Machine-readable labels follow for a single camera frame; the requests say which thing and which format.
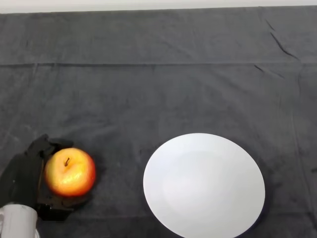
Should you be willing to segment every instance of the apple stem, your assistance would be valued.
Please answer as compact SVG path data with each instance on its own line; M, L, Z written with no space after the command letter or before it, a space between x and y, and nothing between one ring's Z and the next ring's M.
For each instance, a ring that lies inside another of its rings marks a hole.
M69 158L65 162L65 167L68 165Z

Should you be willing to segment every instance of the dark gray cloth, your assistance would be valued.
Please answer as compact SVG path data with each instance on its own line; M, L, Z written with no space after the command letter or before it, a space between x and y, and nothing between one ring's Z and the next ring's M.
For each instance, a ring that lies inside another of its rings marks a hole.
M176 238L143 194L151 154L205 132L257 162L243 238L317 237L317 7L0 15L0 173L42 133L92 155L93 200L43 238Z

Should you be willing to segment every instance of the plate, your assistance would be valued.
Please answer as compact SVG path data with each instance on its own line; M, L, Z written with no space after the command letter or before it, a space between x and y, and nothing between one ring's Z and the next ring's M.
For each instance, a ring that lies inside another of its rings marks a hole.
M265 199L252 157L220 136L186 134L164 143L143 177L157 219L185 238L233 238L252 226Z

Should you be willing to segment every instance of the red apple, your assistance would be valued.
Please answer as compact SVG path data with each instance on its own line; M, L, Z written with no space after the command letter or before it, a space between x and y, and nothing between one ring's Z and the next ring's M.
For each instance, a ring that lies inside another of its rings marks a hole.
M61 196L84 195L96 178L93 159L76 148L56 152L46 163L44 173L49 188Z

